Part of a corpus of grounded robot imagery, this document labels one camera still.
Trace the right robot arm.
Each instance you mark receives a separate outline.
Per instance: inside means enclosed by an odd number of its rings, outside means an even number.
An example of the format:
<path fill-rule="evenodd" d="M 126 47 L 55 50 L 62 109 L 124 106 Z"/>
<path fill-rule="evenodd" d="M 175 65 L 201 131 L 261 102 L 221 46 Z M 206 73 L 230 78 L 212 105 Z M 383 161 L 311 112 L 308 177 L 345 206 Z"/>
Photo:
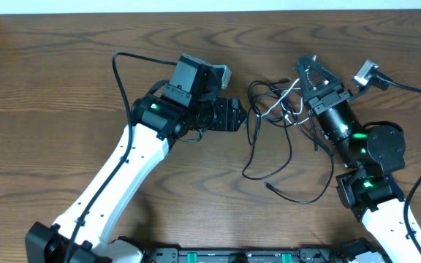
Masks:
<path fill-rule="evenodd" d="M 403 129 L 391 121 L 361 123 L 350 103 L 372 86 L 383 91 L 398 83 L 367 60 L 353 77 L 357 94 L 309 56 L 297 60 L 303 103 L 319 122 L 348 172 L 336 177 L 344 207 L 370 232 L 382 249 L 355 241 L 341 252 L 345 262 L 421 262 L 421 228 L 392 174 L 404 169 Z"/>

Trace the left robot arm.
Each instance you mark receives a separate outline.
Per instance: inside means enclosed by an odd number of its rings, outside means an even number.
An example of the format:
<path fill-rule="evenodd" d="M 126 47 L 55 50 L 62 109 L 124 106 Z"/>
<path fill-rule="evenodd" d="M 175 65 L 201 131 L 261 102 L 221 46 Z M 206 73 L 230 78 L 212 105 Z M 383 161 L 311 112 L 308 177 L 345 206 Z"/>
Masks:
<path fill-rule="evenodd" d="M 127 125 L 114 151 L 84 192 L 51 226 L 34 223 L 25 236 L 29 262 L 142 262 L 145 252 L 125 238 L 111 240 L 138 188 L 190 131 L 236 132 L 246 119 L 239 99 L 219 96 L 231 70 L 183 54 L 169 80 L 128 103 Z"/>

